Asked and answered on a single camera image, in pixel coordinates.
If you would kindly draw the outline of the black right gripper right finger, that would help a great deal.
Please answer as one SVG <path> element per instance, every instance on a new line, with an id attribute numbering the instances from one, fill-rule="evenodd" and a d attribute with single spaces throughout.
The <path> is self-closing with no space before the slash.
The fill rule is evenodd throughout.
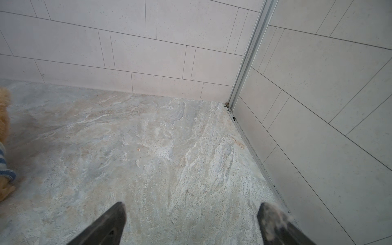
<path id="1" fill-rule="evenodd" d="M 257 220 L 264 245 L 315 245 L 276 205 L 268 202 L 261 203 Z"/>

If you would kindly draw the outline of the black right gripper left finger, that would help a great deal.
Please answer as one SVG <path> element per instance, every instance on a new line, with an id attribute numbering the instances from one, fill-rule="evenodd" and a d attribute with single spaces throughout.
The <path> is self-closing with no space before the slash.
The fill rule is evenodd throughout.
<path id="1" fill-rule="evenodd" d="M 68 245 L 119 245 L 126 221 L 126 206 L 117 202 Z"/>

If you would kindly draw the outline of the brown teddy bear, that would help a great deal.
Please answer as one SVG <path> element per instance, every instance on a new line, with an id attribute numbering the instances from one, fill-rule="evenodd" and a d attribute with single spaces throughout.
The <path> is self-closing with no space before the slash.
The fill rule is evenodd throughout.
<path id="1" fill-rule="evenodd" d="M 10 118 L 7 108 L 11 104 L 11 96 L 8 89 L 1 87 L 1 143 L 5 146 L 10 130 Z M 4 201 L 15 187 L 5 177 L 1 177 L 1 202 Z"/>

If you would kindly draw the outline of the blue white striped sweater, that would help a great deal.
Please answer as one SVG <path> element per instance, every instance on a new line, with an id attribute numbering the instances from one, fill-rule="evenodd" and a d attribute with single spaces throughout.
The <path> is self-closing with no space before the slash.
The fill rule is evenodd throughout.
<path id="1" fill-rule="evenodd" d="M 6 156 L 6 149 L 2 143 L 0 143 L 0 145 L 1 145 L 1 150 L 0 150 L 0 154 L 1 154 L 0 174 L 1 174 L 1 177 L 5 177 L 9 182 L 13 182 L 16 179 L 16 173 L 15 173 L 15 171 L 8 168 L 6 157 L 5 157 Z"/>

